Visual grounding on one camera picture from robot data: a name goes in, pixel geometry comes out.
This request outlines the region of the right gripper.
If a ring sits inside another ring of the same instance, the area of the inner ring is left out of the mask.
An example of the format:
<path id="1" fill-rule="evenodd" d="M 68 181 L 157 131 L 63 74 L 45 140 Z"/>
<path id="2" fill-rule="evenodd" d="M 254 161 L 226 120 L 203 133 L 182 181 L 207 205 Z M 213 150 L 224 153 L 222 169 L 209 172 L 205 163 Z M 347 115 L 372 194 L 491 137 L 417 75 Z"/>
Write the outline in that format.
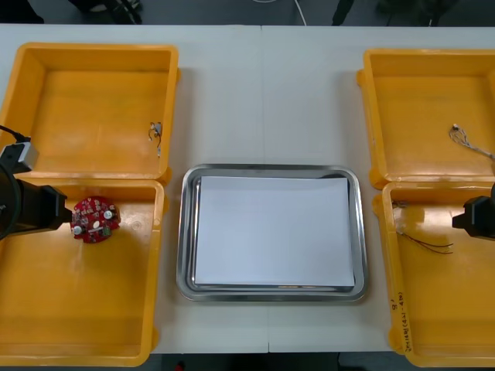
<path id="1" fill-rule="evenodd" d="M 466 229 L 475 238 L 494 239 L 494 201 L 491 197 L 480 196 L 467 201 L 464 205 L 465 214 L 452 218 L 452 227 Z"/>

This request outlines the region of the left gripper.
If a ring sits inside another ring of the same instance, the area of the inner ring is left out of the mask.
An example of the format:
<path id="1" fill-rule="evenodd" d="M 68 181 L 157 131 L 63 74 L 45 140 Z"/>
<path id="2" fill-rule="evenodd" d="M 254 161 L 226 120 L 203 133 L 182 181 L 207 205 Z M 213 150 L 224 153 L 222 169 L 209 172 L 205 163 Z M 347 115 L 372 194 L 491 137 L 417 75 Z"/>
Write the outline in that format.
<path id="1" fill-rule="evenodd" d="M 21 184 L 21 211 L 15 223 L 15 234 L 57 230 L 73 221 L 66 208 L 67 196 L 51 185 Z"/>

